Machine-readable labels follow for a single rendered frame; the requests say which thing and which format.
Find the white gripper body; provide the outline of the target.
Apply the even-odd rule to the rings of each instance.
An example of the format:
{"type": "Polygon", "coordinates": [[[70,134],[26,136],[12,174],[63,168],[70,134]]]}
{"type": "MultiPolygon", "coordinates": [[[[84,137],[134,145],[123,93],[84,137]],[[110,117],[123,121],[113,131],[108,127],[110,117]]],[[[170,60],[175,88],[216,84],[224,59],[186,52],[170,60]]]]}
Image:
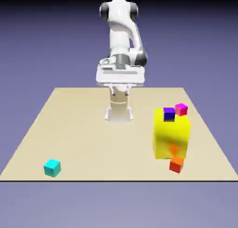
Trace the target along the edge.
{"type": "Polygon", "coordinates": [[[116,69],[115,64],[98,65],[96,82],[100,86],[128,84],[142,86],[145,82],[145,68],[126,65],[125,69],[116,69]]]}

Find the small cyan cube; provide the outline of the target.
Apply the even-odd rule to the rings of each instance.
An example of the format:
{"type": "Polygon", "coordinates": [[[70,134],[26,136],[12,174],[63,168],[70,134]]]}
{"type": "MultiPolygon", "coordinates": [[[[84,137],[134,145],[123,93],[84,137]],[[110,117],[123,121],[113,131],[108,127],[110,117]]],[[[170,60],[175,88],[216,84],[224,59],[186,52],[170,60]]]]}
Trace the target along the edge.
{"type": "Polygon", "coordinates": [[[61,171],[61,163],[58,160],[49,159],[47,163],[44,164],[44,173],[50,177],[56,177],[61,171]]]}

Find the small orange cube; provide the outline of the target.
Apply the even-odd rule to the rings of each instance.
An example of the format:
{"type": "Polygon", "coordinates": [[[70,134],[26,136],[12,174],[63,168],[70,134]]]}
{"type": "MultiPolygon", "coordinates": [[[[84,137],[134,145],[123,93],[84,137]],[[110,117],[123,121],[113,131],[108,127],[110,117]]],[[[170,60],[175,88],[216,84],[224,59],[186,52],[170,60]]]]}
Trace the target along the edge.
{"type": "Polygon", "coordinates": [[[169,170],[179,174],[184,165],[184,158],[174,156],[171,158],[169,170]]]}

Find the large yellow box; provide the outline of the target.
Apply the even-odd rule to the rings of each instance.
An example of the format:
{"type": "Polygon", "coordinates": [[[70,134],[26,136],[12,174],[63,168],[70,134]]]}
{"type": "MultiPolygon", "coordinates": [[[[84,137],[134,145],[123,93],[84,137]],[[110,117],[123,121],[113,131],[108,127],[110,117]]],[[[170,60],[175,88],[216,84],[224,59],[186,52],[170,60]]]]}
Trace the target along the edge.
{"type": "Polygon", "coordinates": [[[175,115],[174,121],[164,121],[163,109],[155,109],[153,115],[152,147],[156,159],[173,157],[171,146],[175,146],[176,156],[186,158],[191,123],[187,115],[175,115]]]}

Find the small purple cube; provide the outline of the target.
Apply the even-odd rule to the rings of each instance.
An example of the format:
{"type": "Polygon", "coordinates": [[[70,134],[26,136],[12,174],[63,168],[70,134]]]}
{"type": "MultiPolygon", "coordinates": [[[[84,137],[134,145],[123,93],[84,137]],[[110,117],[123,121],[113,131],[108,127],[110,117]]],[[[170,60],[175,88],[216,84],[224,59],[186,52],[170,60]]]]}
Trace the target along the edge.
{"type": "Polygon", "coordinates": [[[164,115],[164,122],[174,122],[175,121],[175,108],[173,107],[164,107],[163,108],[163,115],[164,115]]]}

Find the small pink cube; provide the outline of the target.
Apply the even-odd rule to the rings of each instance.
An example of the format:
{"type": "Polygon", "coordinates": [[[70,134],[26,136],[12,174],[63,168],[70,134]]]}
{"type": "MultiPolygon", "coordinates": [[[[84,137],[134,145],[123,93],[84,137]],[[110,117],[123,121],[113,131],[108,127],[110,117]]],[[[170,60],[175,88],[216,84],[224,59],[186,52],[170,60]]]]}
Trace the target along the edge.
{"type": "Polygon", "coordinates": [[[187,115],[187,111],[188,111],[188,106],[183,104],[183,103],[179,103],[175,105],[175,113],[178,116],[184,116],[187,115]]]}

